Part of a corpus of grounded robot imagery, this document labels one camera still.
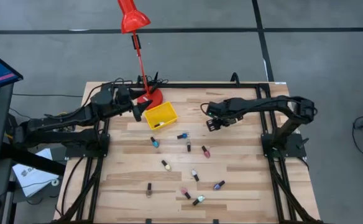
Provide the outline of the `white paper booklet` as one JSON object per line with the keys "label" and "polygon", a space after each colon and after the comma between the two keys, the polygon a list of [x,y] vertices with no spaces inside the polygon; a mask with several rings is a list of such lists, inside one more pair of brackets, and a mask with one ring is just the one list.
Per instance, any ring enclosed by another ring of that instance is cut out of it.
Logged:
{"label": "white paper booklet", "polygon": [[51,181],[59,179],[59,175],[41,171],[33,167],[16,164],[12,167],[21,189],[26,197],[31,197],[44,187],[51,185]]}

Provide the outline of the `red desk lamp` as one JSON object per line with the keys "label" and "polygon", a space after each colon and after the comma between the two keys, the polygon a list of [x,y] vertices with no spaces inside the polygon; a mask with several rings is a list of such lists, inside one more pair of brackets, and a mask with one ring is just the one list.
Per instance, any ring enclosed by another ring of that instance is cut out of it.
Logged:
{"label": "red desk lamp", "polygon": [[141,79],[143,81],[144,89],[146,91],[144,95],[138,97],[137,102],[145,103],[151,101],[151,104],[147,107],[147,109],[150,110],[162,104],[163,100],[162,92],[158,89],[158,83],[149,85],[149,81],[145,75],[144,64],[140,52],[141,44],[137,35],[137,30],[149,25],[150,19],[143,12],[140,12],[136,8],[134,0],[117,0],[117,1],[122,12],[121,33],[132,34],[132,43],[136,50],[141,70]]}

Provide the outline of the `black aluminium table frame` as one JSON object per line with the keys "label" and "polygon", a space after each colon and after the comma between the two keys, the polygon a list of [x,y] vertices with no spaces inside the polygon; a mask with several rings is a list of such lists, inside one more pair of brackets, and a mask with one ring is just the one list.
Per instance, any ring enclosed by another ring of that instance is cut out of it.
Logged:
{"label": "black aluminium table frame", "polygon": [[[217,131],[209,132],[206,126],[211,119],[204,113],[209,102],[290,96],[286,85],[169,82],[161,83],[159,90],[177,120],[157,130],[149,128],[145,116],[137,122],[129,113],[101,123],[99,129],[110,136],[108,154],[67,160],[52,224],[145,224],[148,218],[152,224],[213,224],[214,219],[219,224],[324,224],[305,157],[264,154],[262,135],[281,127],[287,116],[278,111],[246,113]],[[177,139],[183,133],[189,138]],[[214,190],[222,180],[225,184]],[[145,194],[148,183],[151,198]],[[191,199],[181,193],[182,187]],[[205,200],[193,206],[200,195]]]}

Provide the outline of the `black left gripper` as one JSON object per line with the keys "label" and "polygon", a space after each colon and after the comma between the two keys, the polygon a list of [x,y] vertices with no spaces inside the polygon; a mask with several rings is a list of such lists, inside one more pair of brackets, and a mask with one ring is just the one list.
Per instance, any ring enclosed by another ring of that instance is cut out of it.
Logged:
{"label": "black left gripper", "polygon": [[133,90],[132,88],[128,88],[125,85],[121,85],[116,90],[113,109],[116,111],[127,111],[131,110],[132,108],[132,113],[135,120],[140,122],[142,120],[142,113],[150,106],[152,100],[138,103],[136,105],[132,105],[132,100],[135,100],[145,94],[145,90]]}

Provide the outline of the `yellow plastic basket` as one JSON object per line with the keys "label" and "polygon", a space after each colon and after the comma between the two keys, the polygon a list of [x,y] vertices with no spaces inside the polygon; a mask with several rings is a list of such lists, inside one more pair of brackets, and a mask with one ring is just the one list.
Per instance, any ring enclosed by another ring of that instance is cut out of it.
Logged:
{"label": "yellow plastic basket", "polygon": [[[169,101],[146,111],[144,116],[151,130],[157,130],[172,124],[178,118],[175,109]],[[160,122],[165,124],[155,128],[154,125]]]}

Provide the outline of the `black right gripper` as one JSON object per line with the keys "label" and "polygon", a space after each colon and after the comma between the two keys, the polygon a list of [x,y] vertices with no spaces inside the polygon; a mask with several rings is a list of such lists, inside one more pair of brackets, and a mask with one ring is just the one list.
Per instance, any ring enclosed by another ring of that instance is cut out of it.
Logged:
{"label": "black right gripper", "polygon": [[205,114],[211,118],[211,120],[206,121],[209,132],[219,130],[222,125],[228,127],[243,119],[243,115],[229,109],[227,101],[209,102]]}

